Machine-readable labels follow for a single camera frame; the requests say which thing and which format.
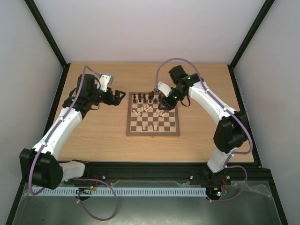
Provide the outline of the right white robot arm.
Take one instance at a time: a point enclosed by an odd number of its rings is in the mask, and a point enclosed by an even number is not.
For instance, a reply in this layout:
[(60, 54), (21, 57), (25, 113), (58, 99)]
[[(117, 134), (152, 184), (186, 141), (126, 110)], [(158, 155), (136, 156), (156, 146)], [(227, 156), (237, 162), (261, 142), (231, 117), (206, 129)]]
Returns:
[(209, 169), (204, 172), (208, 183), (216, 183), (232, 155), (250, 139), (247, 116), (244, 111), (236, 111), (222, 101), (197, 73), (188, 75), (182, 66), (176, 66), (169, 75), (175, 87), (163, 82), (157, 82), (155, 86), (155, 90), (164, 95), (159, 108), (170, 111), (184, 98), (193, 99), (217, 125), (213, 136), (216, 148), (207, 162)]

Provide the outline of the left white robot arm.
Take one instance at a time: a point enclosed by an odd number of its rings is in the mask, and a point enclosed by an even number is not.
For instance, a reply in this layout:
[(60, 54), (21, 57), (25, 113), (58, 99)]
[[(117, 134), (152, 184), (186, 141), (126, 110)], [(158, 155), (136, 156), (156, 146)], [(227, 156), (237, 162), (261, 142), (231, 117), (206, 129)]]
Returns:
[(23, 149), (19, 159), (22, 177), (29, 187), (55, 189), (62, 181), (80, 178), (85, 171), (85, 163), (70, 161), (59, 163), (61, 149), (74, 128), (84, 119), (93, 106), (101, 103), (117, 106), (125, 97), (123, 91), (112, 91), (109, 85), (113, 76), (81, 74), (62, 109), (47, 133), (31, 149)]

